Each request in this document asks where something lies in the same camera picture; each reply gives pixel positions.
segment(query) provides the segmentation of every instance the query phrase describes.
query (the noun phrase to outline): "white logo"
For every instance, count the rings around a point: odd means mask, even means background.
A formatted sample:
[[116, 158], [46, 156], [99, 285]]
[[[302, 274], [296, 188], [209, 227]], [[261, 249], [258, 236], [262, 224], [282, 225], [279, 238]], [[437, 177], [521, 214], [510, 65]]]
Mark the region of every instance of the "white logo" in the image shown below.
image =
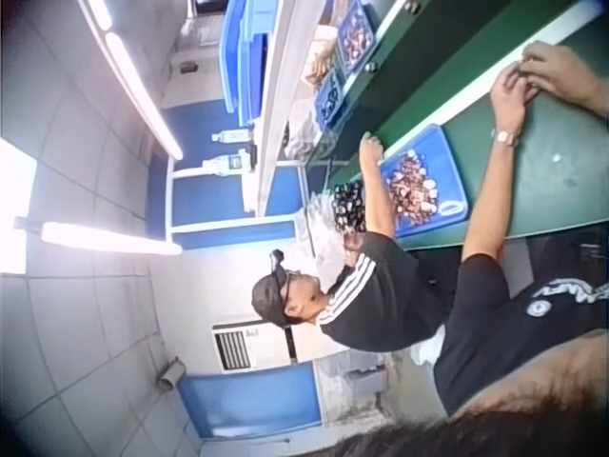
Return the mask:
[[529, 305], [529, 308], [526, 309], [526, 313], [529, 316], [541, 317], [547, 314], [551, 308], [552, 304], [550, 302], [538, 300], [537, 302], [533, 302], [531, 305]]

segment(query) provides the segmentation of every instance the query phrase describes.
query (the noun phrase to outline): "black cap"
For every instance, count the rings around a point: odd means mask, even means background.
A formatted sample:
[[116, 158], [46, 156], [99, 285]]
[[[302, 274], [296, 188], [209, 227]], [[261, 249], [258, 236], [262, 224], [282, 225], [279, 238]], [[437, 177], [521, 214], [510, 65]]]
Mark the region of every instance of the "black cap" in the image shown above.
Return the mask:
[[271, 254], [271, 273], [256, 283], [251, 292], [254, 310], [266, 321], [286, 328], [291, 322], [285, 315], [285, 304], [281, 289], [287, 281], [287, 273], [281, 266], [284, 254], [274, 250]]

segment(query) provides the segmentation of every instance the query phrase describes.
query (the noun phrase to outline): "blue bin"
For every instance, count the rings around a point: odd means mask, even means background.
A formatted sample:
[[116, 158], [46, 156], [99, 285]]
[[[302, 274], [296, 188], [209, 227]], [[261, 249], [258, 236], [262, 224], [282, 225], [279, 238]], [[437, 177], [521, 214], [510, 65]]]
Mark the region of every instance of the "blue bin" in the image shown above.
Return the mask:
[[416, 138], [381, 164], [383, 179], [390, 178], [404, 156], [414, 150], [427, 169], [427, 176], [436, 181], [438, 212], [425, 224], [412, 226], [400, 217], [396, 221], [396, 237], [401, 238], [440, 227], [450, 226], [467, 218], [469, 207], [459, 171], [440, 126], [431, 125]]
[[272, 34], [278, 6], [278, 0], [246, 0], [243, 39], [252, 42], [257, 35]]
[[[362, 53], [355, 61], [351, 61], [347, 58], [348, 52], [344, 46], [344, 42], [345, 40], [347, 40], [347, 33], [352, 27], [353, 20], [359, 22], [362, 25], [363, 33], [369, 38], [368, 46], [364, 50], [362, 50]], [[374, 34], [372, 27], [370, 26], [370, 21], [368, 21], [368, 16], [366, 16], [362, 4], [360, 3], [360, 0], [355, 0], [353, 2], [353, 5], [351, 5], [351, 8], [344, 17], [343, 22], [339, 25], [337, 44], [339, 49], [339, 56], [341, 59], [341, 67], [343, 68], [343, 73], [345, 77], [353, 73], [354, 71], [359, 70], [368, 61], [370, 54], [375, 49], [376, 35]]]
[[239, 125], [247, 127], [260, 117], [263, 96], [264, 37], [255, 35], [253, 41], [239, 40], [237, 111]]
[[[336, 101], [334, 107], [330, 112], [327, 112], [323, 115], [323, 109], [325, 103], [328, 99], [330, 92], [336, 89]], [[343, 87], [339, 83], [339, 78], [336, 74], [336, 70], [331, 70], [324, 81], [322, 82], [322, 86], [317, 92], [317, 96], [315, 97], [315, 117], [317, 124], [320, 126], [320, 130], [324, 131], [325, 128], [332, 125], [336, 114], [339, 112], [339, 108], [343, 103]]]
[[239, 105], [239, 39], [241, 19], [246, 0], [230, 0], [220, 37], [220, 76], [225, 95], [226, 112], [235, 112]]

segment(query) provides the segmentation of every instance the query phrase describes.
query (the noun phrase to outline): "wristwatch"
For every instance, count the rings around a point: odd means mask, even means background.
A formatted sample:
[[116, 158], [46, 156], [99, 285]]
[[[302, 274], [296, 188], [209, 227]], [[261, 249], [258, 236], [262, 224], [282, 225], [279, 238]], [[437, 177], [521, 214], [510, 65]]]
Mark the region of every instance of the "wristwatch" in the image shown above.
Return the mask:
[[515, 148], [518, 145], [518, 136], [504, 130], [497, 131], [493, 129], [491, 132], [491, 137], [493, 138], [493, 141], [496, 141], [497, 143], [504, 143], [511, 148]]

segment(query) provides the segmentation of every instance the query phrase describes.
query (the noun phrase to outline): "white shelf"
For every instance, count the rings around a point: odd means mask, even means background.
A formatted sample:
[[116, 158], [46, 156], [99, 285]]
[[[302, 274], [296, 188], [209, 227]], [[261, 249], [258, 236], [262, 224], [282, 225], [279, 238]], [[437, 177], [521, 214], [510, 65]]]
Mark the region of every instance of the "white shelf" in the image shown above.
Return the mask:
[[257, 196], [257, 216], [266, 213], [285, 124], [305, 66], [308, 44], [313, 41], [324, 6], [325, 0], [279, 2], [266, 55], [262, 112], [254, 128], [254, 142], [258, 147], [257, 179], [251, 181], [255, 188], [248, 192]]

